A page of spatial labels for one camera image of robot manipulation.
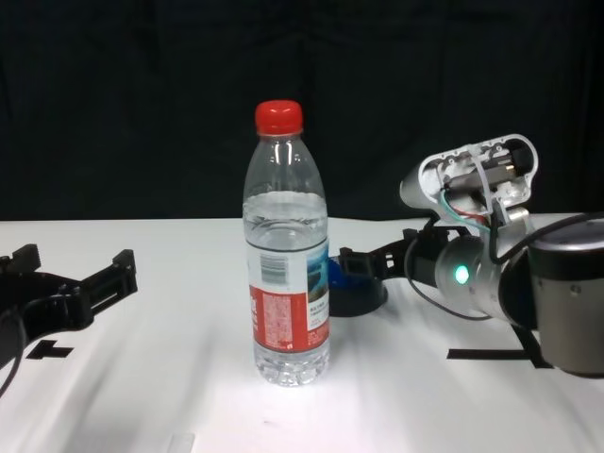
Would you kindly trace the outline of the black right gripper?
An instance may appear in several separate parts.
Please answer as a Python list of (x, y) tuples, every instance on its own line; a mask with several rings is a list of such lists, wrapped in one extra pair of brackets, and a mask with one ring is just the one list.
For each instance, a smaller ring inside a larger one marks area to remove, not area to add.
[(369, 252), (342, 247), (339, 255), (339, 285), (360, 286), (371, 280), (403, 276), (423, 284), (435, 284), (437, 260), (445, 243), (451, 241), (451, 234), (457, 238), (470, 236), (471, 232), (465, 226), (405, 228), (403, 239), (411, 241), (410, 245), (408, 242), (388, 243)]

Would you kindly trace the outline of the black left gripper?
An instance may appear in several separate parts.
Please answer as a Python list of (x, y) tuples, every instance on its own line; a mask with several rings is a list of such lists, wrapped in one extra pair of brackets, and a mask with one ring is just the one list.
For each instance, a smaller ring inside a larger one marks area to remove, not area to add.
[(1, 367), (34, 340), (68, 328), (86, 328), (96, 314), (138, 291), (134, 252), (124, 249), (110, 266), (79, 281), (39, 273), (35, 243), (1, 257)]

